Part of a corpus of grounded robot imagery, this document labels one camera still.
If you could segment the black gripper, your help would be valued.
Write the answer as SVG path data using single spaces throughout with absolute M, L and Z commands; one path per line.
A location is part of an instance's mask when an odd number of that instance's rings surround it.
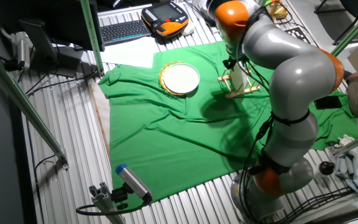
M 227 70 L 232 70 L 236 66 L 237 60 L 235 58 L 228 58 L 223 60 L 223 64 Z

